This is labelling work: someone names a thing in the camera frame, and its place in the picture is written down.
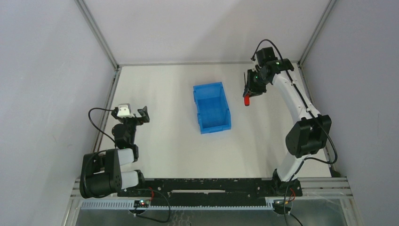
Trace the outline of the red handled screwdriver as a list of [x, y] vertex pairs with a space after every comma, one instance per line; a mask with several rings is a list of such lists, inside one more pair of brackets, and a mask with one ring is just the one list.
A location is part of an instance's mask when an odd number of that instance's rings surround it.
[[244, 105], [250, 106], [250, 97], [249, 95], [244, 96]]

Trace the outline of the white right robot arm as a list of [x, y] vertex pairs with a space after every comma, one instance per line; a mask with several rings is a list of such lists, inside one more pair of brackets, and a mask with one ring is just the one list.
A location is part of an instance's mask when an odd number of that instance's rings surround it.
[[306, 160], [315, 159], [315, 154], [326, 146], [331, 118], [322, 115], [300, 91], [290, 74], [294, 67], [289, 59], [267, 47], [257, 49], [251, 60], [255, 66], [246, 73], [244, 105], [249, 106], [250, 98], [266, 93], [266, 86], [273, 85], [282, 96], [294, 123], [285, 138], [287, 155], [273, 173], [279, 182], [288, 182], [295, 179]]

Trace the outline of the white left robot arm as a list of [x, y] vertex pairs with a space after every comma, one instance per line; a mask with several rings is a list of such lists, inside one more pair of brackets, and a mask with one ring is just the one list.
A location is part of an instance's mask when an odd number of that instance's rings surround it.
[[130, 104], [120, 104], [109, 110], [119, 121], [111, 130], [114, 148], [84, 155], [80, 176], [80, 195], [83, 198], [104, 198], [127, 188], [145, 187], [145, 178], [140, 170], [121, 169], [138, 160], [136, 128], [150, 121], [146, 106], [137, 111], [139, 116], [132, 113]]

